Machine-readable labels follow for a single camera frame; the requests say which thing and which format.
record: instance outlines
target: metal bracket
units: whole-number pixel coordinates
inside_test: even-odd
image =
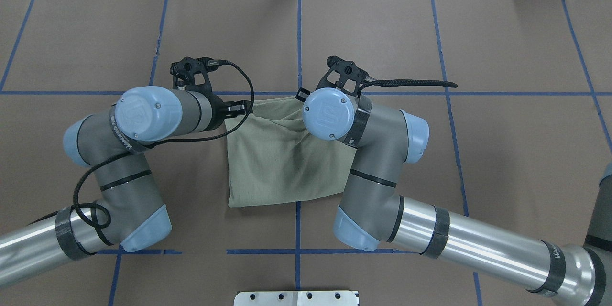
[[[234,306],[359,306],[358,291],[240,292]]]

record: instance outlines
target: black cable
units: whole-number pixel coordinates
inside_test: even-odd
[[[255,92],[253,90],[253,83],[251,82],[251,79],[249,79],[249,77],[247,76],[247,74],[240,68],[238,67],[234,62],[231,61],[227,61],[227,60],[219,60],[219,65],[229,65],[234,67],[236,70],[238,70],[238,72],[240,72],[242,74],[242,76],[246,79],[246,81],[249,83],[249,89],[251,90],[251,105],[249,105],[249,108],[245,114],[245,116],[242,118],[242,120],[238,123],[238,125],[236,125],[236,127],[232,128],[231,130],[228,130],[226,132],[224,132],[223,134],[219,134],[216,136],[210,136],[208,138],[194,138],[194,139],[169,139],[169,140],[163,140],[163,141],[158,141],[155,142],[151,145],[148,145],[147,148],[153,148],[156,147],[160,144],[166,144],[169,142],[199,142],[199,141],[210,141],[210,140],[216,140],[218,138],[223,138],[223,136],[227,136],[229,134],[232,134],[232,132],[236,131],[236,129],[238,129],[241,125],[243,125],[243,123],[247,120],[247,118],[249,117],[249,114],[252,112],[253,110],[253,104],[255,101]],[[109,212],[109,210],[107,210],[104,206],[101,206],[100,204],[96,204],[96,203],[79,203],[78,201],[78,194],[81,191],[81,187],[83,186],[83,183],[85,182],[85,180],[87,179],[87,177],[89,177],[89,175],[91,175],[92,173],[94,173],[94,171],[96,171],[97,169],[99,169],[100,167],[103,167],[107,164],[110,164],[116,160],[119,160],[121,158],[125,158],[126,156],[131,155],[130,152],[125,152],[125,153],[121,153],[119,155],[115,155],[110,157],[109,159],[96,164],[94,166],[92,166],[90,169],[88,169],[85,174],[83,176],[81,176],[81,179],[79,179],[79,182],[76,183],[75,186],[75,190],[74,193],[72,194],[72,209],[75,210],[75,212],[78,214],[79,218],[81,218],[86,224],[94,227],[94,228],[106,228],[109,227],[109,225],[111,224],[111,214]],[[101,210],[101,212],[103,212],[106,217],[107,217],[107,221],[105,223],[99,223],[97,221],[91,221],[89,218],[86,217],[86,215],[83,213],[83,211],[81,210],[81,208],[96,208],[98,210]],[[52,216],[57,215],[57,212],[53,212],[51,214],[47,214],[44,217],[37,219],[36,221],[33,221],[32,223],[30,223],[30,225],[32,225],[33,223],[37,223],[38,221],[42,221],[44,219],[48,219]]]
[[[376,80],[365,82],[357,89],[357,97],[361,96],[361,91],[369,86],[396,87],[396,86],[442,86],[457,88],[457,84],[450,81],[441,80],[412,80],[412,79],[391,79]]]
[[[103,167],[107,164],[110,164],[116,160],[119,160],[121,158],[125,158],[126,156],[131,155],[130,152],[125,152],[125,153],[121,153],[115,156],[111,156],[109,159],[96,164],[94,166],[92,166],[90,169],[88,169],[85,174],[81,177],[81,179],[79,179],[78,183],[76,183],[75,186],[75,190],[74,193],[72,194],[72,208],[75,210],[75,212],[78,214],[79,218],[81,218],[83,220],[83,222],[85,222],[86,224],[92,226],[93,228],[106,228],[109,227],[109,225],[111,224],[111,214],[109,213],[109,210],[107,210],[106,208],[104,208],[103,206],[99,205],[99,204],[95,204],[95,203],[79,203],[78,202],[78,193],[79,191],[81,191],[81,186],[83,186],[83,183],[85,182],[85,180],[87,179],[87,177],[89,177],[89,175],[91,175],[94,171],[96,171],[97,169],[99,169],[100,167]],[[107,222],[105,223],[99,223],[96,221],[91,221],[89,218],[87,218],[85,216],[85,214],[83,213],[83,211],[81,210],[81,207],[88,207],[88,208],[96,208],[101,210],[104,215],[107,216]]]
[[[55,215],[57,215],[57,212],[53,212],[51,214],[47,214],[44,217],[40,218],[40,219],[35,219],[35,221],[32,221],[31,223],[28,223],[28,225],[32,225],[33,223],[37,223],[38,221],[42,221],[44,219],[48,219],[50,217],[54,217]]]
[[[147,148],[157,147],[158,145],[167,144],[169,142],[200,142],[200,141],[216,140],[219,138],[223,138],[223,136],[228,136],[229,134],[232,134],[232,132],[236,131],[236,129],[238,129],[247,120],[247,117],[249,117],[249,113],[251,113],[253,110],[253,103],[255,101],[255,92],[253,90],[253,83],[251,82],[251,79],[249,79],[247,74],[240,67],[238,67],[234,62],[227,61],[227,60],[219,60],[219,66],[221,65],[229,65],[229,66],[234,67],[236,70],[238,70],[238,72],[240,72],[242,76],[244,77],[244,79],[249,83],[249,89],[251,89],[251,105],[249,106],[247,113],[242,118],[242,120],[238,123],[238,125],[236,125],[236,127],[234,128],[231,128],[231,130],[228,130],[224,132],[223,134],[219,134],[216,136],[209,136],[208,138],[193,138],[193,139],[168,139],[168,140],[155,142],[151,145],[146,146]]]

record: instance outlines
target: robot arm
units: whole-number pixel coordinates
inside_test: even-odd
[[[224,60],[186,57],[172,64],[173,90],[132,88],[116,105],[68,128],[64,149],[76,164],[94,167],[102,192],[94,202],[98,208],[68,206],[0,237],[0,287],[81,260],[109,245],[121,243],[133,252],[168,236],[170,218],[142,153],[164,142],[198,141],[162,140],[213,130],[226,118],[251,111],[250,102],[223,102],[212,93],[208,72],[222,64],[235,66]],[[195,84],[197,73],[204,75],[204,84]]]
[[[334,222],[340,241],[372,251],[385,240],[518,284],[559,305],[612,305],[605,273],[612,269],[612,177],[601,182],[585,247],[558,247],[403,197],[396,182],[402,164],[417,162],[426,148],[426,121],[345,90],[347,78],[357,88],[367,75],[354,62],[331,57],[328,66],[317,90],[302,89],[297,98],[304,101],[304,124],[313,135],[357,149]],[[338,82],[327,80],[331,71],[341,75]]]

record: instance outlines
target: silver aluminum tube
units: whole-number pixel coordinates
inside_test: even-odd
[[[90,215],[89,208],[83,208],[83,212]],[[99,221],[106,221],[101,212],[98,215],[101,215]],[[96,230],[74,211],[70,214],[70,223],[76,240],[88,252],[95,253],[107,247]],[[71,261],[57,242],[55,217],[33,223],[0,237],[0,288]]]

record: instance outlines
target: green cloth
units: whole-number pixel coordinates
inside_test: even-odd
[[[253,114],[227,136],[229,206],[326,197],[344,190],[355,149],[316,138],[294,97],[255,101]],[[241,117],[225,120],[235,127]]]

